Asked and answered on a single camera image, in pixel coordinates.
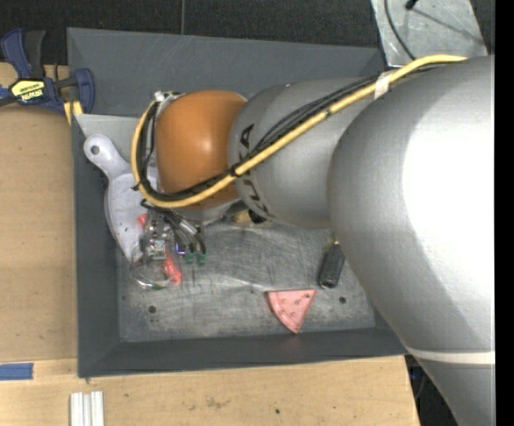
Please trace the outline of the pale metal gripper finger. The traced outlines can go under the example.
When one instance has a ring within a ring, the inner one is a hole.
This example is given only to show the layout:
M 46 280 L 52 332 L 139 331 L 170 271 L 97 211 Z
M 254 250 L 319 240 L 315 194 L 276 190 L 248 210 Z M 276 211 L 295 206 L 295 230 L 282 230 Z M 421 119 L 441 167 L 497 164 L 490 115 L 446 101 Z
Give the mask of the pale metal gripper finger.
M 166 241 L 143 237 L 139 243 L 144 264 L 161 263 L 167 259 Z

